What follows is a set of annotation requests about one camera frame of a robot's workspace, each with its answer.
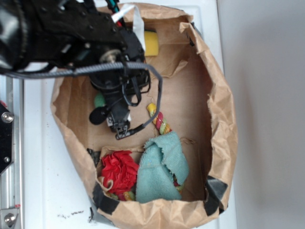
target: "black cable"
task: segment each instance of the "black cable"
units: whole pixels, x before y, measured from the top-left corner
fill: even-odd
[[[148,69],[159,80],[157,110],[156,110],[156,113],[146,123],[144,123],[143,125],[140,125],[136,128],[136,129],[143,129],[149,123],[151,123],[155,119],[155,117],[157,117],[157,115],[160,111],[163,79],[162,79],[162,76],[157,72],[157,70],[155,70],[155,68],[149,64],[141,63],[141,62],[127,62],[126,66],[129,69],[145,69],[145,70]],[[74,70],[64,70],[61,72],[53,72],[53,73],[34,73],[34,74],[5,73],[5,75],[9,76],[9,77],[17,78],[17,79],[46,79],[46,78],[59,78],[59,77],[67,77],[67,76],[76,77],[79,75],[88,75],[88,74],[104,72],[104,71],[124,69],[124,67],[125,67],[125,65],[123,65],[121,62],[115,62],[115,63],[101,63],[101,64],[96,64],[96,65],[76,68]]]
[[[23,72],[20,72],[20,73],[24,73],[24,74],[33,74],[33,73],[46,73],[46,72],[49,72],[51,71],[53,68],[55,67],[55,65],[53,64],[48,64],[47,66],[45,66],[44,68],[40,69],[40,70],[37,70],[37,71],[23,71]]]

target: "white cable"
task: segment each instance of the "white cable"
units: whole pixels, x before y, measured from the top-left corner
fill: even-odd
[[[134,14],[133,14],[133,32],[135,35],[138,37],[143,50],[145,51],[145,38],[144,38],[144,22],[143,19],[141,18],[140,10],[136,5],[133,4],[124,4],[123,7],[120,9],[119,12],[115,13],[112,15],[112,20],[114,23],[116,23],[118,20],[120,20],[124,15],[134,9]]]

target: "black tape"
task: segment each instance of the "black tape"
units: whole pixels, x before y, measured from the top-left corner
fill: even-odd
[[[94,151],[93,149],[87,149],[88,153],[91,155],[93,161],[94,161],[94,165],[95,167],[97,167],[99,161],[100,161],[100,155],[101,152],[100,151]]]
[[[214,214],[218,209],[222,213],[224,210],[220,209],[220,201],[224,197],[228,185],[214,177],[208,176],[206,181],[206,188],[209,193],[208,201],[204,204],[204,209],[208,216]]]
[[[89,198],[89,199],[90,199],[90,203],[91,203],[92,207],[90,208],[91,216],[89,217],[88,222],[92,223],[92,222],[96,221],[99,223],[103,223],[103,224],[107,224],[107,225],[115,227],[115,225],[109,219],[107,219],[105,216],[103,216],[97,212],[96,206],[92,202],[91,198]]]
[[[104,195],[103,190],[98,183],[96,183],[93,190],[93,201],[97,208],[110,215],[112,215],[120,203],[119,201]]]

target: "red fabric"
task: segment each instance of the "red fabric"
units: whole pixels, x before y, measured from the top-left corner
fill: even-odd
[[[119,195],[130,191],[137,180],[139,165],[129,155],[131,151],[115,151],[111,155],[102,158],[104,168],[102,169],[103,185],[107,187],[109,180],[113,180],[110,193]]]

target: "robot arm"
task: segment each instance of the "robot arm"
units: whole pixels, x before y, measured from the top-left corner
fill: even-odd
[[[107,2],[109,9],[119,11],[114,0]],[[48,65],[25,72],[30,62]],[[110,14],[98,12],[93,0],[0,2],[0,73],[22,79],[88,75],[105,99],[104,107],[92,111],[90,121],[98,125],[110,120],[117,139],[135,134],[154,118],[129,130],[128,107],[137,106],[141,94],[150,89],[148,69],[159,79],[160,103],[162,78],[144,63],[144,50],[132,30],[123,19],[115,24]],[[49,73],[53,67],[67,70]],[[131,102],[134,96],[136,103]]]

